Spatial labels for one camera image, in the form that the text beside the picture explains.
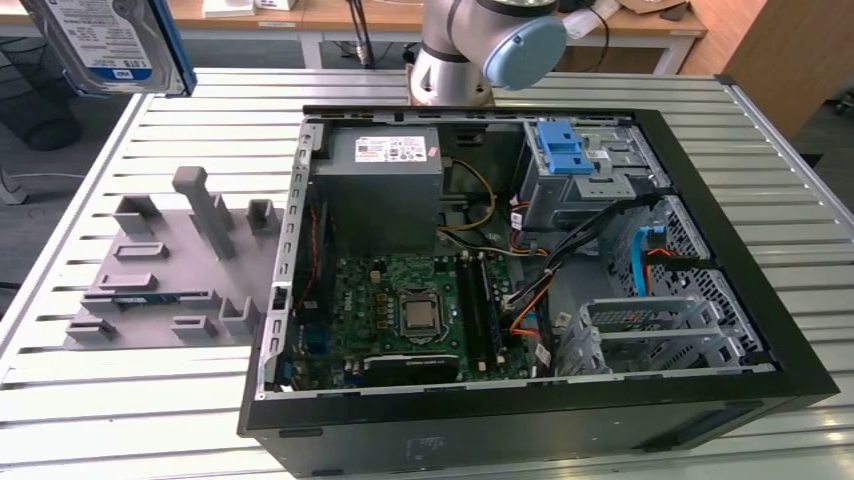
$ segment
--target open computer tower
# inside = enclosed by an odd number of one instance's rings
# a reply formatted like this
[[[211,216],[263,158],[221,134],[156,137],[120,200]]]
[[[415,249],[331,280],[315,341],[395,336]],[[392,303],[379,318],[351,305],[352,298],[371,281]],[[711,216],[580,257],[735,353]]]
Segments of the open computer tower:
[[[687,449],[838,392],[658,112],[304,113],[239,425],[293,476]]]

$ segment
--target trash bin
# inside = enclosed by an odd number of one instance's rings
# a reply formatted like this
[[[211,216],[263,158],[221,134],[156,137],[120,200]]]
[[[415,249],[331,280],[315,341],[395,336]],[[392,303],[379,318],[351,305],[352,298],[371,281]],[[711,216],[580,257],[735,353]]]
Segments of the trash bin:
[[[56,150],[80,136],[73,96],[44,39],[0,39],[0,123],[31,149]]]

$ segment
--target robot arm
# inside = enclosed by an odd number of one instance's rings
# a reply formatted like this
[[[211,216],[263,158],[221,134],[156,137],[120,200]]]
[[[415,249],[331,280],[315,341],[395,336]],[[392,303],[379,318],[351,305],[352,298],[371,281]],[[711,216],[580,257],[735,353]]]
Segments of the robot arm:
[[[520,90],[551,71],[566,46],[556,0],[424,2],[422,52],[410,90],[422,105],[482,105],[490,85]]]

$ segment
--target power supply label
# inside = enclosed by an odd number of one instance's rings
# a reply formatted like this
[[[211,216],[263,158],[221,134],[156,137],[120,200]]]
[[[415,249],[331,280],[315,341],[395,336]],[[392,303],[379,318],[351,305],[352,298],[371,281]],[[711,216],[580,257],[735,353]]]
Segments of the power supply label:
[[[131,22],[132,0],[48,0],[47,5],[88,69],[111,80],[145,80],[152,68]]]
[[[359,137],[356,162],[426,162],[424,137]]]

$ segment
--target sticker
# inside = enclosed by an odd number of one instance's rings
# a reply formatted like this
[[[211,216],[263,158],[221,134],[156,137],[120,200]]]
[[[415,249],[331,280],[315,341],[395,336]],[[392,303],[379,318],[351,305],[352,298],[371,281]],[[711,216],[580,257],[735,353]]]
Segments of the sticker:
[[[426,162],[424,137],[359,137],[356,162]]]
[[[608,159],[608,152],[607,150],[587,150],[587,158]]]
[[[444,437],[412,438],[406,442],[406,458],[410,461],[423,462],[435,460],[444,452]]]
[[[572,315],[566,312],[560,312],[558,314],[558,318],[555,318],[555,327],[566,328],[570,326],[570,320],[572,320]]]
[[[510,227],[514,230],[522,230],[522,221],[524,220],[524,217],[522,216],[520,213],[518,212],[512,212],[510,214]]]
[[[296,28],[293,22],[257,22],[257,26],[268,28]]]
[[[113,80],[151,77],[151,61],[131,22],[132,5],[113,0],[48,0],[83,65]]]
[[[548,364],[551,363],[551,353],[548,353],[548,350],[546,350],[546,347],[543,347],[542,343],[536,344],[536,350],[534,351],[534,353],[536,354],[536,358],[539,358],[539,361],[543,362],[543,365],[548,366]]]

